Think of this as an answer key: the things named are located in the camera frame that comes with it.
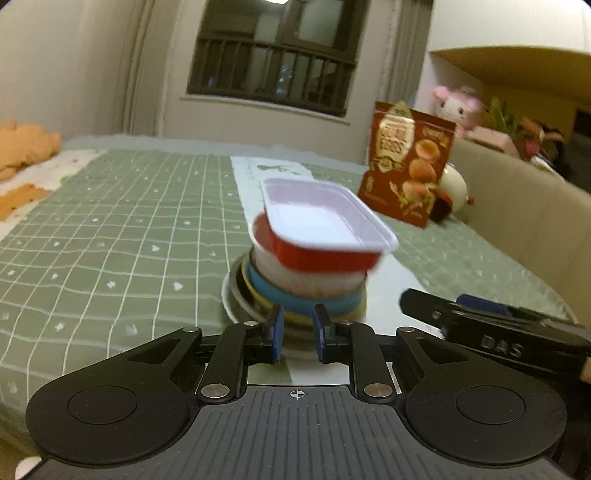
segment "blue bowl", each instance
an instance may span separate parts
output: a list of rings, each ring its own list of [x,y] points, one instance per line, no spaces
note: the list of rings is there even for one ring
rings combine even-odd
[[[362,286],[353,293],[341,297],[332,297],[330,299],[307,299],[304,297],[297,297],[276,287],[273,283],[263,277],[250,262],[246,265],[246,272],[252,287],[268,301],[271,303],[279,303],[283,305],[284,309],[307,317],[314,316],[314,305],[317,303],[324,304],[329,315],[339,316],[355,310],[363,300],[363,289],[365,286]]]

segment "window frame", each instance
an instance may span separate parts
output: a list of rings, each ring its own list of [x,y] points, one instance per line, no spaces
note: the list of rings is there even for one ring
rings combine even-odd
[[[351,31],[348,33],[348,40],[345,50],[338,50],[333,47],[324,46],[314,42],[301,40],[297,37],[298,29],[298,11],[303,9],[305,3],[302,0],[288,0],[288,4],[283,9],[279,25],[277,28],[277,35],[275,41],[258,41],[252,38],[232,38],[229,35],[216,34],[215,30],[211,29],[213,16],[213,3],[215,0],[208,0],[202,15],[202,21],[199,33],[196,38],[195,49],[193,52],[193,62],[191,65],[190,75],[187,81],[188,95],[211,95],[223,96],[234,99],[246,99],[272,103],[274,105],[285,105],[293,108],[301,108],[307,111],[315,111],[331,115],[335,117],[344,117],[348,108],[348,100],[350,89],[352,86],[353,75],[357,68],[356,55],[359,44],[362,39],[362,30],[367,18],[369,10],[369,0],[343,0],[343,3],[353,2],[352,24]],[[203,84],[203,77],[207,73],[207,64],[209,62],[209,55],[212,43],[219,43],[220,54],[216,59],[217,66],[215,70],[215,85],[207,86]],[[269,61],[266,77],[261,77],[261,86],[263,89],[259,92],[249,92],[240,88],[232,87],[232,80],[234,71],[230,74],[229,87],[219,86],[220,71],[222,59],[225,54],[225,48],[228,44],[236,44],[236,53],[234,59],[238,56],[238,49],[240,46],[248,45],[252,49],[260,47],[266,48],[270,51],[271,60]],[[293,79],[288,87],[286,95],[279,94],[275,90],[280,76],[280,67],[282,64],[282,56],[285,53],[294,53],[293,68],[295,70],[299,57],[308,57],[308,65],[306,67],[306,75],[304,77],[304,85],[302,88],[301,97],[291,98],[291,87]],[[201,68],[199,65],[199,56],[203,55],[205,61],[202,61]],[[313,101],[309,99],[310,88],[310,72],[313,62],[320,60],[323,62],[322,69],[319,74],[320,84],[317,92],[319,99]],[[334,92],[330,95],[329,105],[323,103],[324,86],[326,79],[323,74],[327,63],[336,63],[337,70],[335,71],[335,83],[333,85]]]

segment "orange plush toy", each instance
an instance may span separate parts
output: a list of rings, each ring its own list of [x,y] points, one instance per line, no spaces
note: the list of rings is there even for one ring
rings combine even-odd
[[[9,122],[0,128],[0,181],[14,177],[21,168],[49,160],[60,149],[59,134],[38,125]]]

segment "window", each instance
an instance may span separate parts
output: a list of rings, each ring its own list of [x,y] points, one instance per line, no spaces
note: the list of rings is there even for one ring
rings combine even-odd
[[[366,5],[366,0],[209,0],[187,93],[343,116]]]

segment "beige sofa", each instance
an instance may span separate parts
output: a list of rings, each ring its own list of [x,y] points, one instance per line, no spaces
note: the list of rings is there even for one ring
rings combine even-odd
[[[465,140],[456,140],[450,161],[475,198],[460,218],[552,286],[591,327],[591,194]]]

